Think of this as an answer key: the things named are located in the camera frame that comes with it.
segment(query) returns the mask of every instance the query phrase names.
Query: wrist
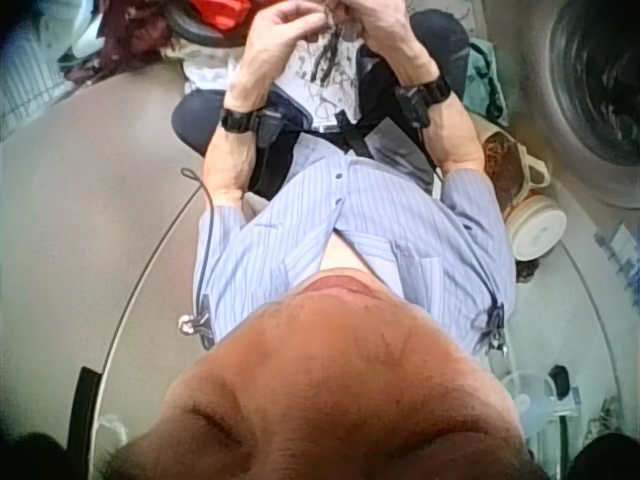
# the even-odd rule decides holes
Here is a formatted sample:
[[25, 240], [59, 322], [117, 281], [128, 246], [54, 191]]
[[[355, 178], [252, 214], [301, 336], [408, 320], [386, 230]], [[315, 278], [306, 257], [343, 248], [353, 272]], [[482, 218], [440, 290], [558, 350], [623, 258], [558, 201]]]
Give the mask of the wrist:
[[252, 75], [241, 66], [225, 94], [224, 108], [240, 113], [261, 109], [267, 103], [271, 88], [267, 83], [264, 77]]
[[415, 37], [403, 42], [385, 59], [403, 87], [424, 85], [440, 75], [438, 64]]

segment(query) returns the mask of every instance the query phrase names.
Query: man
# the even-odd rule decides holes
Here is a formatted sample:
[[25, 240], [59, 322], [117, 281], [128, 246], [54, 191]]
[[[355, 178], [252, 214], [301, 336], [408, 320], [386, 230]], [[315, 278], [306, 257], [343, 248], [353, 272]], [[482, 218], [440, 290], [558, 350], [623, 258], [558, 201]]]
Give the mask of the man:
[[[400, 85], [440, 77], [403, 0], [344, 3]], [[260, 13], [225, 115], [263, 107], [296, 43], [326, 28], [314, 3]], [[441, 201], [385, 163], [390, 134], [394, 151], [411, 141], [383, 122], [367, 137], [381, 160], [299, 136], [284, 187], [251, 221], [242, 207], [256, 135], [217, 128], [195, 276], [216, 345], [109, 478], [544, 478], [509, 395], [469, 356], [514, 301], [483, 151], [455, 94], [428, 116]]]

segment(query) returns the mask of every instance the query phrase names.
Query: wire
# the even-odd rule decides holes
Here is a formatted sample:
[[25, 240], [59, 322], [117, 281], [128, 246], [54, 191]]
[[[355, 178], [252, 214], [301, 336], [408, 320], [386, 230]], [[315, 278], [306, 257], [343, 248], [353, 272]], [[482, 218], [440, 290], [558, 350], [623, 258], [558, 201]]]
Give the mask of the wire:
[[213, 240], [213, 219], [214, 219], [213, 199], [211, 198], [211, 193], [209, 192], [209, 189], [207, 188], [207, 186], [204, 184], [204, 182], [196, 172], [194, 172], [190, 168], [181, 168], [180, 174], [184, 178], [194, 181], [198, 185], [200, 185], [199, 190], [204, 191], [204, 194], [207, 197], [207, 202], [209, 203], [210, 217], [209, 217], [209, 232], [207, 234], [207, 246], [204, 251], [204, 259], [202, 261], [202, 269], [200, 270], [200, 279], [198, 280], [198, 288], [196, 289], [196, 297], [195, 297], [196, 304], [195, 304], [194, 311], [196, 315], [198, 315], [200, 313], [200, 308], [202, 306], [202, 288], [204, 286], [204, 276], [207, 271], [207, 265], [209, 263], [209, 251], [211, 250], [211, 242]]

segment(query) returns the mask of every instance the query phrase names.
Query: dark pants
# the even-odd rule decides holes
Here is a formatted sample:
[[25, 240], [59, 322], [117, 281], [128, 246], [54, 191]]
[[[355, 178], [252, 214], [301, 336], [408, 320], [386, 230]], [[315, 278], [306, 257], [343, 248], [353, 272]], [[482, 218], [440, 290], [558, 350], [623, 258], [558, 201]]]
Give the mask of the dark pants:
[[[453, 91], [464, 97], [469, 62], [469, 36], [451, 14], [439, 10], [418, 12], [411, 17], [413, 31], [447, 77]], [[424, 151], [418, 132], [407, 122], [394, 93], [397, 79], [389, 65], [366, 46], [358, 51], [358, 92], [362, 117], [356, 125], [362, 136], [385, 118], [393, 120]], [[205, 155], [220, 121], [224, 91], [197, 90], [185, 96], [173, 112], [172, 125], [178, 137]], [[278, 109], [285, 126], [267, 151], [258, 150], [249, 190], [273, 199], [282, 188], [293, 162], [293, 148], [302, 132], [320, 136], [345, 152], [348, 142], [340, 134], [310, 131], [311, 116], [278, 89], [269, 92], [267, 106]]]

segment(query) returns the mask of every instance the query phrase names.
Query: shirt sleeve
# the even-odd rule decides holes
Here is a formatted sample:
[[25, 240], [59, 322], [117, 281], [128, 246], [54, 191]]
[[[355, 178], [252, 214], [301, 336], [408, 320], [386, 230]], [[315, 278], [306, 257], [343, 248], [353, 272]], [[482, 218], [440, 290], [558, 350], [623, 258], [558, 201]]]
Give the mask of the shirt sleeve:
[[[211, 232], [211, 242], [209, 244], [209, 230], [213, 218], [213, 230]], [[240, 234], [240, 231], [247, 224], [244, 213], [239, 208], [220, 206], [207, 212], [200, 219], [199, 235], [198, 235], [198, 253], [196, 259], [196, 269], [193, 278], [193, 296], [194, 306], [197, 306], [199, 299], [198, 284], [202, 275], [202, 269], [205, 269], [203, 279], [203, 292], [209, 284], [216, 265], [226, 248]]]
[[493, 184], [474, 170], [456, 170], [444, 179], [441, 201], [462, 223], [498, 304], [510, 315], [515, 307], [515, 259]]

